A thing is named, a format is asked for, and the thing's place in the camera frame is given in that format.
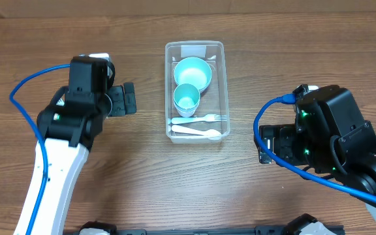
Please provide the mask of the light blue cup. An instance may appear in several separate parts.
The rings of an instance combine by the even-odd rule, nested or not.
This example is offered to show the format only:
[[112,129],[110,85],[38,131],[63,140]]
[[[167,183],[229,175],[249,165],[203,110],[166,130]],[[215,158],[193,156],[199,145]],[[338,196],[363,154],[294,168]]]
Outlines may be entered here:
[[194,101],[193,99],[189,97],[184,97],[178,101],[174,101],[174,106],[178,110],[182,110],[183,112],[190,112],[192,110],[196,110],[199,105],[199,101]]

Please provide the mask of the light blue bowl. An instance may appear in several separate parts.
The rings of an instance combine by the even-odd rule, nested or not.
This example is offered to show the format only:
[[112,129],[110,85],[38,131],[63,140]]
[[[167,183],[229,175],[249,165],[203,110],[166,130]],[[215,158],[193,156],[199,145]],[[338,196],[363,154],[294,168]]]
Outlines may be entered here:
[[175,80],[175,83],[177,85],[191,84],[195,86],[199,90],[200,93],[202,93],[209,87],[209,85],[211,84],[211,81],[208,80],[207,78],[186,78],[182,80]]

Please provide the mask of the teal green cup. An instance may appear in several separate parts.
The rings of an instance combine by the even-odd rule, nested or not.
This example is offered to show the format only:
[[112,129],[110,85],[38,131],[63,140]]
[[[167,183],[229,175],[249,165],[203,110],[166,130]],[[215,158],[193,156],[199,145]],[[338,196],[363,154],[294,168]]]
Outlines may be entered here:
[[184,97],[189,97],[195,102],[200,102],[200,92],[199,90],[191,84],[181,84],[174,90],[174,101],[178,101]]

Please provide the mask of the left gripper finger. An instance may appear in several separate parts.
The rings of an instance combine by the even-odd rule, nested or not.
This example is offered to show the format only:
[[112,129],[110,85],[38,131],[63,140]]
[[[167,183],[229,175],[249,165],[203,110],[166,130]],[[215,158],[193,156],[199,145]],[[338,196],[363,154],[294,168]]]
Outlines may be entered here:
[[123,86],[113,86],[109,90],[109,97],[112,101],[112,110],[110,116],[119,117],[125,116],[125,96]]
[[125,111],[126,114],[135,114],[136,108],[136,97],[134,84],[132,82],[126,82],[123,84],[125,90]]

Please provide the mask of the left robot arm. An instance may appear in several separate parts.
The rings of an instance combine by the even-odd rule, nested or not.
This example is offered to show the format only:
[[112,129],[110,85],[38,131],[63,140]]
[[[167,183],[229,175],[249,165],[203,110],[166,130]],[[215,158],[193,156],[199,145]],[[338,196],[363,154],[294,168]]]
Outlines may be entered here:
[[48,176],[43,176],[43,155],[37,144],[33,176],[14,235],[63,233],[72,192],[89,150],[60,139],[48,139],[44,147]]

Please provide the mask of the pink cup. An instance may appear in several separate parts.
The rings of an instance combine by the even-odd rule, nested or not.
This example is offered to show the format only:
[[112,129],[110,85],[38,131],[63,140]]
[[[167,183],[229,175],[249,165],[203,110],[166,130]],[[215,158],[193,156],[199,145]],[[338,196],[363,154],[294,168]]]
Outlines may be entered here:
[[191,117],[191,116],[194,115],[194,113],[196,111],[196,107],[186,109],[186,108],[182,108],[182,107],[177,106],[176,110],[181,117],[188,118],[188,117]]

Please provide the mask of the light blue plastic fork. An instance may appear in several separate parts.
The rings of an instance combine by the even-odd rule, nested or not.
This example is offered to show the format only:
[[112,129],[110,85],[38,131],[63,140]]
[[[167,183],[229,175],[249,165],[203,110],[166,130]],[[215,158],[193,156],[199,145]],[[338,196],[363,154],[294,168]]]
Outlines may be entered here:
[[171,124],[179,125],[186,123],[196,123],[196,122],[215,122],[215,121],[226,121],[227,115],[217,115],[217,114],[207,114],[204,117],[173,117],[171,119]]

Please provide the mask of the teal bowl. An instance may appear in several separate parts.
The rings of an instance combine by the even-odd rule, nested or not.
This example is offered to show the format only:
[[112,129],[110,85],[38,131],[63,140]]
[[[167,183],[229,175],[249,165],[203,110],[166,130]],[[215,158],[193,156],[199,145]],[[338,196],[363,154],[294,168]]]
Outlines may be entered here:
[[174,67],[174,81],[186,78],[207,78],[212,80],[212,68],[203,59],[187,57]]

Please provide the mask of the white plastic spoon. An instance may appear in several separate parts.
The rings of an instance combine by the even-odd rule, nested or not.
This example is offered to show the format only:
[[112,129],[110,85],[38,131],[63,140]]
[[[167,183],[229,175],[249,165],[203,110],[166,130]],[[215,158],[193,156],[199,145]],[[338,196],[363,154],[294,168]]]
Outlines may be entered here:
[[219,136],[221,133],[215,129],[209,129],[207,131],[199,131],[196,129],[184,127],[181,125],[173,125],[171,126],[171,130],[176,133],[185,133],[185,134],[194,134],[200,136]]

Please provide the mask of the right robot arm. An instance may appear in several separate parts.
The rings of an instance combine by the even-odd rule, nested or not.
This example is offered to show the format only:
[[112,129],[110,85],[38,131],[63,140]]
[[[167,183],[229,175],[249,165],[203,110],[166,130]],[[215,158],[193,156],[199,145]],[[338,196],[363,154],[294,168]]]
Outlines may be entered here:
[[[294,123],[259,125],[275,103],[293,105]],[[260,163],[274,161],[305,180],[361,200],[376,222],[376,134],[348,89],[302,84],[268,101],[253,132]]]

